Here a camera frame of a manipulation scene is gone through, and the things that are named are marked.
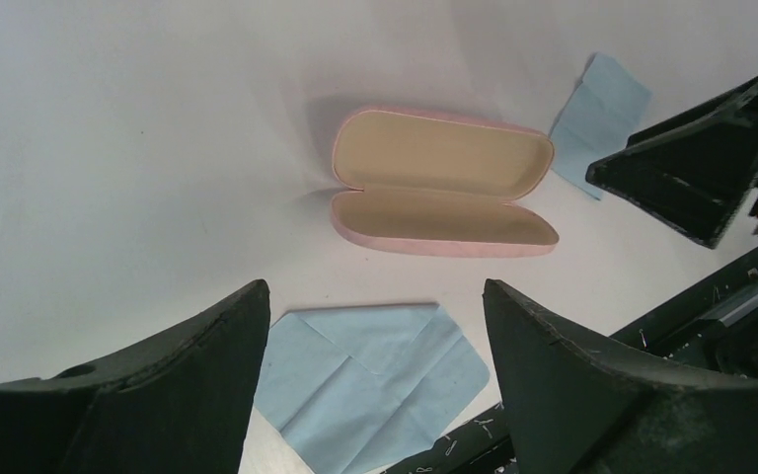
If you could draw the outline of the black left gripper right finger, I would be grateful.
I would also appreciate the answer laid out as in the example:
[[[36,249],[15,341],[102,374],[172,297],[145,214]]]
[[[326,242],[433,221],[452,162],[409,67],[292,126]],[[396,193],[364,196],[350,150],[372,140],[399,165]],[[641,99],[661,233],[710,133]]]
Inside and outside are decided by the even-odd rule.
[[[522,473],[758,473],[758,379],[634,349],[497,279],[485,320]]]

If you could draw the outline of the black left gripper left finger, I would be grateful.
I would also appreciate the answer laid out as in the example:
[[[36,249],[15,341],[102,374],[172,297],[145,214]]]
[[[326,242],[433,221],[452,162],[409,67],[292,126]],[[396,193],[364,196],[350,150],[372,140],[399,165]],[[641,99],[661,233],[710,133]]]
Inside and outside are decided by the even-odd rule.
[[[269,289],[48,379],[0,383],[0,473],[235,473],[261,372]]]

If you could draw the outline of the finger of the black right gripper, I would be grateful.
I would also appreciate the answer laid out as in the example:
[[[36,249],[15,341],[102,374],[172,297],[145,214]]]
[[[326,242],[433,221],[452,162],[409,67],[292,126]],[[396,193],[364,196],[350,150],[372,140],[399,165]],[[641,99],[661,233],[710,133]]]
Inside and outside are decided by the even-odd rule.
[[[714,248],[758,190],[758,76],[631,135],[585,179]],[[758,198],[748,214],[758,219]]]

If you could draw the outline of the pink glasses case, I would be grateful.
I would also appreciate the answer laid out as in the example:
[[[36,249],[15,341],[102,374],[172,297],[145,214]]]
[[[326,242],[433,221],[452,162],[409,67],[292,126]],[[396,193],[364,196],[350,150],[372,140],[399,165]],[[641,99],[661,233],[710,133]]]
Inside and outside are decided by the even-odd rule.
[[[332,169],[343,191],[332,224],[369,249],[421,256],[548,254],[555,228],[518,204],[543,181],[555,147],[543,132],[484,118],[366,107],[342,123]]]

